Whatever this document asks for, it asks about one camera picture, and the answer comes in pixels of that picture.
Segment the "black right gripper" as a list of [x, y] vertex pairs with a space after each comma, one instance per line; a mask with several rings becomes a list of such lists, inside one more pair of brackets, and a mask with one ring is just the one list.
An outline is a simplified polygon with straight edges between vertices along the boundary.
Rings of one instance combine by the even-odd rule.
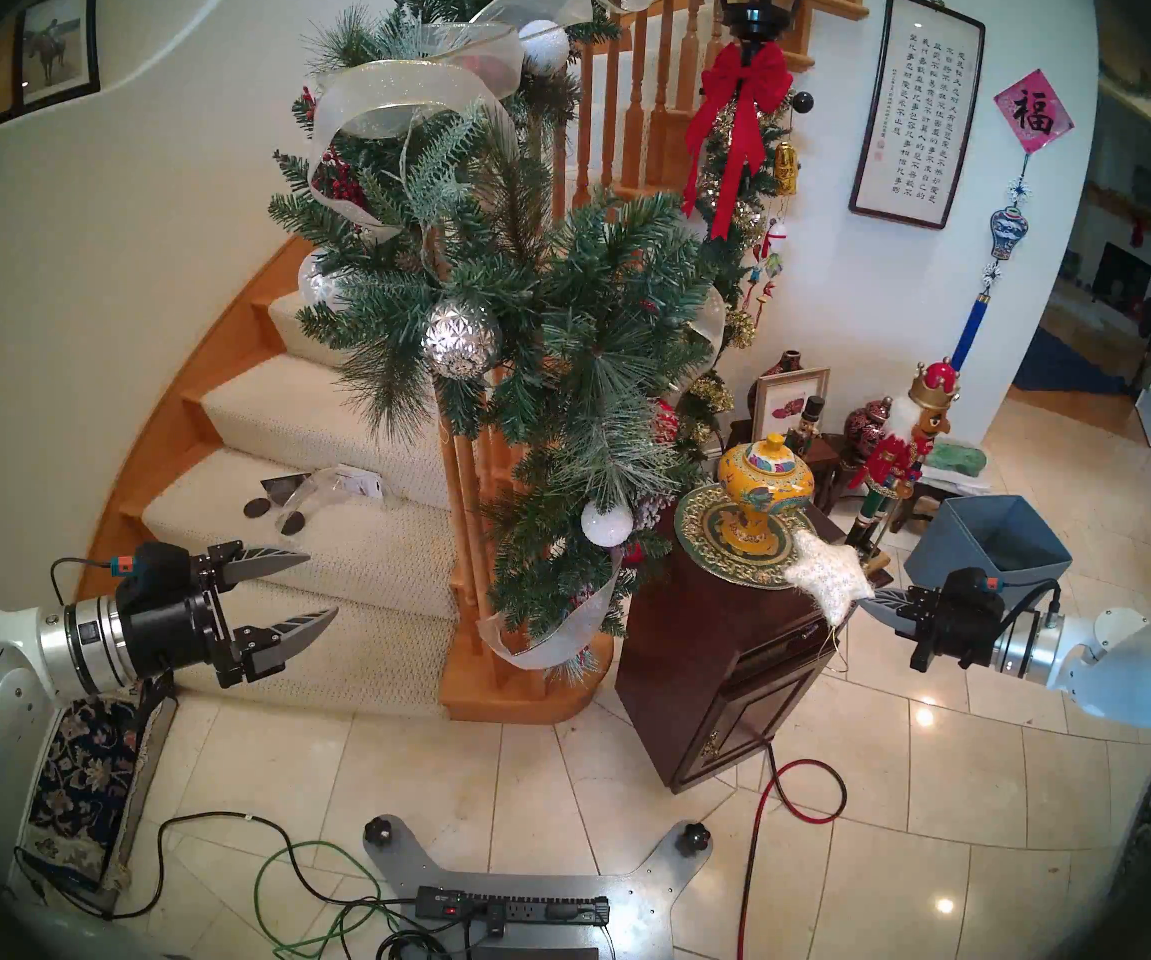
[[963, 669], [988, 666], [1005, 616], [998, 579], [982, 567], [950, 572], [939, 589], [913, 586], [909, 599], [883, 587], [857, 605], [897, 635], [913, 635], [909, 666], [923, 675], [935, 657], [955, 658]]

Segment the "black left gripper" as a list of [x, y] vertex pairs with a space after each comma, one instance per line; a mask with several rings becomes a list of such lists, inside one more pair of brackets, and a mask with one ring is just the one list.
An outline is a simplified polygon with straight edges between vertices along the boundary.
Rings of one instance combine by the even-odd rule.
[[142, 679], [186, 666], [214, 669], [221, 688], [280, 675], [285, 663], [323, 634], [338, 608], [290, 615], [269, 628], [233, 628], [221, 595], [312, 559], [308, 553], [246, 546], [241, 540], [191, 554], [147, 541], [113, 558], [114, 604], [131, 666]]

